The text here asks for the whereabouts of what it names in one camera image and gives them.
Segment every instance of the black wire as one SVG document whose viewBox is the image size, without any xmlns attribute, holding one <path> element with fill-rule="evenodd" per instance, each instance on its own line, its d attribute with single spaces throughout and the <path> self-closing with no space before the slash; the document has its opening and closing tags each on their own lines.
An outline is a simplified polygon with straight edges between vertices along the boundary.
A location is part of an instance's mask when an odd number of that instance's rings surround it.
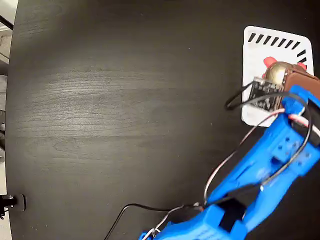
<svg viewBox="0 0 320 240">
<path fill-rule="evenodd" d="M 0 15 L 0 23 L 3 23 L 4 25 L 6 25 L 11 30 L 14 29 L 14 25 L 11 22 L 9 22 L 7 19 L 5 19 L 3 16 L 1 16 L 1 15 Z"/>
<path fill-rule="evenodd" d="M 130 204 L 127 204 L 125 205 L 120 213 L 118 214 L 118 216 L 116 217 L 114 223 L 112 224 L 110 230 L 108 231 L 108 233 L 106 234 L 104 240 L 107 240 L 112 232 L 114 231 L 115 227 L 117 226 L 120 218 L 122 217 L 122 215 L 124 214 L 124 212 L 129 208 L 129 207 L 138 207 L 138 208 L 142 208 L 142 209 L 146 209 L 146 210 L 150 210 L 150 211 L 155 211 L 155 212 L 170 212 L 171 210 L 175 209 L 174 208 L 170 208 L 170 209 L 165 209 L 165 208 L 156 208 L 156 207 L 151 207 L 151 206 L 146 206 L 146 205 L 142 205 L 142 204 L 138 204 L 138 203 L 130 203 Z M 177 210 L 181 210 L 181 209 L 184 209 L 184 208 L 195 208 L 195 209 L 199 209 L 201 208 L 202 206 L 197 206 L 197 205 L 194 205 L 194 204 L 186 204 L 186 205 L 183 205 L 182 208 L 180 209 L 177 209 Z"/>
<path fill-rule="evenodd" d="M 262 185 L 265 185 L 268 182 L 270 182 L 271 180 L 273 180 L 275 177 L 277 177 L 279 174 L 281 174 L 296 159 L 296 157 L 303 151 L 303 149 L 306 147 L 306 145 L 309 141 L 309 138 L 310 138 L 310 135 L 312 132 L 313 123 L 312 123 L 311 113 L 308 108 L 308 104 L 305 102 L 305 100 L 303 98 L 301 98 L 299 95 L 294 94 L 292 92 L 288 92 L 288 91 L 270 93 L 270 94 L 266 94 L 266 95 L 262 95 L 262 96 L 258 96 L 258 97 L 246 100 L 244 102 L 235 103 L 232 105 L 234 100 L 237 97 L 239 97 L 242 94 L 242 92 L 244 90 L 246 90 L 252 83 L 253 82 L 250 82 L 249 84 L 243 86 L 241 88 L 241 90 L 237 91 L 232 97 L 230 97 L 225 102 L 225 105 L 224 105 L 225 109 L 230 111 L 230 110 L 234 110 L 236 108 L 240 108 L 240 107 L 247 105 L 247 104 L 255 103 L 260 100 L 265 100 L 265 99 L 274 98 L 274 97 L 289 97 L 289 98 L 297 100 L 299 103 L 301 103 L 304 106 L 304 109 L 305 109 L 305 112 L 307 113 L 308 121 L 309 121 L 307 133 L 304 137 L 304 140 L 303 140 L 301 146 L 297 149 L 297 151 L 292 155 L 292 157 L 289 159 L 289 161 L 286 164 L 284 164 L 278 171 L 276 171 L 273 175 L 271 175 L 265 181 L 263 181 Z"/>
<path fill-rule="evenodd" d="M 265 119 L 263 119 L 261 122 L 259 122 L 256 126 L 260 126 L 262 123 L 264 123 L 266 120 L 268 120 L 268 119 L 271 118 L 271 117 L 272 117 L 272 115 L 269 115 L 268 117 L 266 117 Z M 247 139 L 248 139 L 248 137 L 246 137 L 244 140 L 242 140 L 242 141 L 235 147 L 235 149 L 227 156 L 227 158 L 229 158 L 231 155 L 236 154 L 236 153 L 238 152 L 238 150 L 240 149 L 240 147 L 242 146 L 242 144 L 243 144 L 244 142 L 246 142 Z M 216 170 L 216 168 L 215 168 L 214 170 L 212 170 L 212 172 L 210 173 L 210 175 L 209 175 L 209 177 L 208 177 L 208 179 L 207 179 L 206 182 L 209 181 L 210 176 L 214 173 L 215 170 Z M 226 197 L 224 197 L 224 198 L 218 199 L 217 201 L 214 202 L 214 204 L 217 204 L 217 203 L 220 203 L 220 202 L 224 202 L 224 201 L 226 201 L 226 200 L 228 200 L 228 199 L 230 199 L 230 197 L 226 196 Z M 210 205 L 212 204 L 212 203 L 207 203 L 207 200 L 208 200 L 208 196 L 207 196 L 207 194 L 205 194 L 205 196 L 204 196 L 205 208 L 206 208 L 207 206 L 210 206 Z"/>
<path fill-rule="evenodd" d="M 138 208 L 142 208 L 142 209 L 146 209 L 146 210 L 150 210 L 150 211 L 155 211 L 155 212 L 169 212 L 171 209 L 165 209 L 165 208 L 156 208 L 156 207 L 151 207 L 151 206 L 146 206 L 146 205 L 142 205 L 142 204 L 138 204 L 138 203 L 130 203 L 125 205 L 119 215 L 116 217 L 114 223 L 112 224 L 109 232 L 107 233 L 107 235 L 105 236 L 104 240 L 107 240 L 110 235 L 112 234 L 112 232 L 114 231 L 115 227 L 117 226 L 120 218 L 122 217 L 122 215 L 124 214 L 124 212 L 129 208 L 129 207 L 138 207 Z"/>
</svg>

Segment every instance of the brown object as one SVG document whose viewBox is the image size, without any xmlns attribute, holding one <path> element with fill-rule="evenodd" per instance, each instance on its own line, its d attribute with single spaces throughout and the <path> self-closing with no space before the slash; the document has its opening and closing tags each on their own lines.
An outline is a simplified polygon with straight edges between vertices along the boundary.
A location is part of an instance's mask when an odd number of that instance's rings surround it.
<svg viewBox="0 0 320 240">
<path fill-rule="evenodd" d="M 284 76 L 284 91 L 289 91 L 293 85 L 299 85 L 310 91 L 320 100 L 320 80 L 316 76 L 307 73 L 302 67 L 293 65 L 287 68 Z"/>
<path fill-rule="evenodd" d="M 265 79 L 269 82 L 282 85 L 287 69 L 292 69 L 293 65 L 284 61 L 276 61 L 272 63 L 265 72 Z"/>
</svg>

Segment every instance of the red object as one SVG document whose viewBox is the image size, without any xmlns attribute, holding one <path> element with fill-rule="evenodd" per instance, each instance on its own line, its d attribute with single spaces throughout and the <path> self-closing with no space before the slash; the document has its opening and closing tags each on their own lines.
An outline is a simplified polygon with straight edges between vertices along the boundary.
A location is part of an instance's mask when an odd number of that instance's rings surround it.
<svg viewBox="0 0 320 240">
<path fill-rule="evenodd" d="M 272 56 L 268 56 L 263 60 L 263 62 L 266 65 L 266 67 L 268 68 L 268 67 L 270 67 L 271 64 L 277 62 L 277 60 Z"/>
<path fill-rule="evenodd" d="M 265 64 L 265 66 L 268 68 L 268 67 L 270 67 L 271 64 L 277 62 L 277 60 L 272 56 L 268 56 L 263 60 L 263 62 Z M 297 65 L 302 67 L 305 71 L 307 71 L 307 66 L 304 65 L 302 62 L 298 62 Z"/>
<path fill-rule="evenodd" d="M 300 67 L 303 67 L 303 69 L 307 71 L 307 66 L 304 65 L 302 62 L 298 62 L 297 65 L 300 66 Z"/>
</svg>

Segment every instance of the black table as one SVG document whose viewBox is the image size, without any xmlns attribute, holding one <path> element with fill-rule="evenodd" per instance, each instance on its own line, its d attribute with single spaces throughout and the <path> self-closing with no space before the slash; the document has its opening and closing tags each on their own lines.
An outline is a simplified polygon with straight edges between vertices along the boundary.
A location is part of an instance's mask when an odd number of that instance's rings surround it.
<svg viewBox="0 0 320 240">
<path fill-rule="evenodd" d="M 101 240 L 127 203 L 201 201 L 209 173 L 249 129 L 239 110 L 223 109 L 241 86 L 244 28 L 308 37 L 319 75 L 317 16 L 303 1 L 20 1 L 6 177 L 27 209 L 10 212 L 12 238 Z M 247 239 L 319 238 L 319 169 Z M 135 240 L 161 216 L 131 209 L 111 239 Z"/>
</svg>

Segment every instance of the cable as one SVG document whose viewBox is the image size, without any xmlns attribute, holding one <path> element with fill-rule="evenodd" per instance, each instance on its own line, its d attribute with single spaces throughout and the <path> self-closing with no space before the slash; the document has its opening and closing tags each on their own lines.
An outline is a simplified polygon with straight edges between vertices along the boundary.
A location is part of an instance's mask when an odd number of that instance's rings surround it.
<svg viewBox="0 0 320 240">
<path fill-rule="evenodd" d="M 296 157 L 302 152 L 302 150 L 305 148 L 305 146 L 307 145 L 307 143 L 309 141 L 313 123 L 312 123 L 312 117 L 311 117 L 311 114 L 310 114 L 310 110 L 308 108 L 308 104 L 300 96 L 298 96 L 297 94 L 294 94 L 294 93 L 291 93 L 291 92 L 287 92 L 287 91 L 270 93 L 270 94 L 258 96 L 258 97 L 252 98 L 252 99 L 248 99 L 248 100 L 246 100 L 244 102 L 235 103 L 235 104 L 232 105 L 234 100 L 238 96 L 240 96 L 241 93 L 244 90 L 246 90 L 252 83 L 253 82 L 250 82 L 249 84 L 243 86 L 241 88 L 241 90 L 237 91 L 235 93 L 235 95 L 230 97 L 226 101 L 226 103 L 224 105 L 225 109 L 226 110 L 234 110 L 236 108 L 240 108 L 240 107 L 242 107 L 244 105 L 247 105 L 247 104 L 252 104 L 252 103 L 255 103 L 255 102 L 260 101 L 260 100 L 265 100 L 265 99 L 274 98 L 274 97 L 290 97 L 292 99 L 297 100 L 299 103 L 301 103 L 304 106 L 305 112 L 307 113 L 307 116 L 308 116 L 308 130 L 307 130 L 307 133 L 305 135 L 305 138 L 304 138 L 301 146 L 297 149 L 297 151 L 292 155 L 292 157 L 289 159 L 289 161 L 286 164 L 284 164 L 279 170 L 277 170 L 274 174 L 272 174 L 271 176 L 269 176 L 266 180 L 264 180 L 262 182 L 262 186 L 263 186 L 263 185 L 266 185 L 267 183 L 269 183 L 270 181 L 272 181 L 279 174 L 281 174 L 296 159 Z"/>
<path fill-rule="evenodd" d="M 303 117 L 303 116 L 300 116 L 300 115 L 297 115 L 297 114 L 290 114 L 288 116 L 288 119 L 290 120 L 293 120 L 299 124 L 302 124 L 303 126 L 305 127 L 308 127 L 308 124 L 309 124 L 309 121 Z M 317 134 L 317 136 L 320 138 L 320 130 L 319 128 L 317 128 L 315 125 L 312 126 L 312 131 Z"/>
<path fill-rule="evenodd" d="M 153 231 L 152 231 L 152 236 L 153 236 L 154 238 L 156 237 L 155 231 L 156 231 L 156 230 L 160 231 L 160 230 L 159 230 L 159 227 L 167 220 L 167 218 L 169 217 L 169 215 L 170 215 L 171 213 L 173 213 L 174 211 L 183 209 L 184 207 L 185 207 L 184 205 L 181 205 L 181 206 L 177 206 L 177 207 L 171 209 L 171 210 L 163 217 L 163 219 L 155 226 L 155 228 L 154 228 Z"/>
<path fill-rule="evenodd" d="M 2 23 L 3 25 L 6 25 L 11 30 L 14 29 L 14 25 L 1 15 L 0 15 L 0 23 Z"/>
<path fill-rule="evenodd" d="M 227 163 L 227 161 L 229 161 L 229 159 L 232 158 L 232 156 L 238 151 L 239 147 L 246 141 L 246 139 L 249 137 L 249 135 L 261 124 L 263 124 L 265 121 L 267 121 L 269 118 L 271 118 L 274 115 L 280 114 L 280 113 L 284 113 L 285 109 L 284 108 L 280 108 L 278 110 L 275 110 L 273 112 L 270 113 L 270 115 L 268 115 L 265 119 L 263 119 L 261 122 L 259 122 L 256 126 L 254 126 L 253 128 L 251 128 L 251 130 L 243 137 L 243 139 L 241 140 L 241 142 L 239 143 L 239 145 L 232 151 L 232 153 L 226 157 L 220 164 L 218 167 L 216 167 L 213 172 L 211 173 L 211 175 L 209 176 L 205 187 L 204 187 L 204 194 L 203 194 L 203 200 L 204 200 L 204 205 L 207 204 L 208 201 L 208 189 L 209 186 L 211 184 L 211 182 L 213 181 L 214 177 L 217 175 L 218 171 L 223 167 L 223 165 L 225 165 Z"/>
<path fill-rule="evenodd" d="M 156 230 L 156 231 L 158 231 L 158 233 L 160 233 L 160 230 L 159 230 L 159 229 L 151 228 L 151 229 L 147 232 L 147 234 L 142 238 L 142 240 L 147 240 L 148 237 L 150 236 L 150 234 L 152 234 L 154 230 Z"/>
<path fill-rule="evenodd" d="M 104 240 L 107 240 L 110 235 L 112 234 L 112 232 L 114 231 L 115 227 L 117 226 L 120 218 L 122 217 L 122 215 L 124 214 L 124 212 L 130 208 L 130 207 L 137 207 L 137 208 L 142 208 L 142 209 L 146 209 L 146 210 L 150 210 L 150 211 L 155 211 L 155 212 L 169 212 L 171 211 L 172 209 L 165 209 L 165 208 L 156 208 L 156 207 L 151 207 L 151 206 L 146 206 L 146 205 L 142 205 L 142 204 L 138 204 L 138 203 L 130 203 L 130 204 L 127 204 L 125 205 L 120 213 L 118 214 L 118 216 L 116 217 L 114 223 L 112 224 L 109 232 L 106 234 Z"/>
</svg>

